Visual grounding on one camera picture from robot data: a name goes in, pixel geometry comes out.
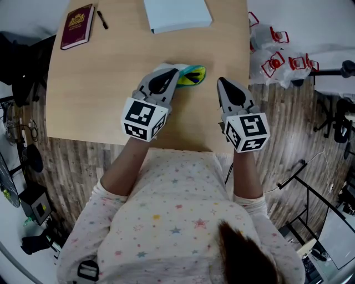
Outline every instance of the star print shirt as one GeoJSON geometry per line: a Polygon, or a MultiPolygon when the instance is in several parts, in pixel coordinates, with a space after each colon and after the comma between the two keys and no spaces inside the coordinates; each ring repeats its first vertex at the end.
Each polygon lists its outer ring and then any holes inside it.
{"type": "Polygon", "coordinates": [[[304,283],[302,262],[268,218],[265,198],[229,197],[213,154],[150,156],[128,198],[95,186],[60,254],[59,283],[77,281],[84,260],[98,263],[97,283],[223,283],[221,220],[253,239],[287,283],[304,283]]]}

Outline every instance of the wood plank flooring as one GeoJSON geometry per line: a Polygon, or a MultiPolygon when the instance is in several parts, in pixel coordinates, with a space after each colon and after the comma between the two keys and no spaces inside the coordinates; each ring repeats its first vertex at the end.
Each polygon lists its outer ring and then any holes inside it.
{"type": "MultiPolygon", "coordinates": [[[[255,153],[264,191],[273,190],[278,182],[289,178],[301,166],[299,160],[307,161],[325,149],[329,163],[329,184],[334,184],[332,192],[327,190],[327,163],[323,154],[315,157],[300,177],[328,201],[336,201],[351,159],[343,160],[346,145],[334,141],[333,129],[329,139],[323,137],[324,131],[313,132],[313,127],[325,120],[325,114],[317,105],[312,81],[307,80],[301,88],[284,90],[276,85],[254,85],[250,90],[261,110],[266,112],[271,130],[270,142],[262,151],[255,153]]],[[[118,156],[122,146],[47,137],[43,89],[39,90],[39,96],[37,103],[31,102],[20,113],[24,121],[31,117],[38,125],[39,140],[35,144],[44,161],[42,173],[34,173],[31,169],[28,171],[31,179],[47,187],[57,214],[65,218],[67,228],[71,229],[88,201],[93,186],[118,156]]],[[[227,171],[231,156],[221,155],[220,159],[227,171]]],[[[281,227],[297,216],[305,208],[306,196],[306,188],[296,181],[283,190],[276,189],[266,194],[274,224],[281,227]]],[[[311,195],[310,228],[319,231],[325,214],[326,206],[311,195]]],[[[310,238],[302,226],[297,229],[306,239],[310,238]]]]}

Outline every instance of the person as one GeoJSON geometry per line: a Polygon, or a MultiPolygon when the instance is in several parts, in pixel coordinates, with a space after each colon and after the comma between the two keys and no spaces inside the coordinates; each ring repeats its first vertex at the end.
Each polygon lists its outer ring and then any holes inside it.
{"type": "Polygon", "coordinates": [[[234,152],[230,198],[213,153],[147,156],[149,146],[130,138],[94,187],[60,254],[59,283],[77,281],[85,260],[97,263],[97,283],[304,283],[267,216],[252,152],[234,152]]]}

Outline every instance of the book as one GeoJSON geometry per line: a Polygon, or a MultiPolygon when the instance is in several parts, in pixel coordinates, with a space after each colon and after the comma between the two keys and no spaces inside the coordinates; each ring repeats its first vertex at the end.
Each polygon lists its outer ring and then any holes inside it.
{"type": "Polygon", "coordinates": [[[86,5],[68,13],[60,49],[68,49],[89,41],[94,6],[86,5]]]}
{"type": "Polygon", "coordinates": [[[151,32],[208,27],[211,14],[205,0],[144,0],[151,32]]]}

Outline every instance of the white paper stack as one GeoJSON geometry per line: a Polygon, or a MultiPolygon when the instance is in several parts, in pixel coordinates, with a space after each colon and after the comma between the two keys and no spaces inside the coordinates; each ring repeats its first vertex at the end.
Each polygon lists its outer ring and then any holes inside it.
{"type": "Polygon", "coordinates": [[[144,0],[144,4],[155,34],[208,27],[212,23],[205,0],[144,0]]]}

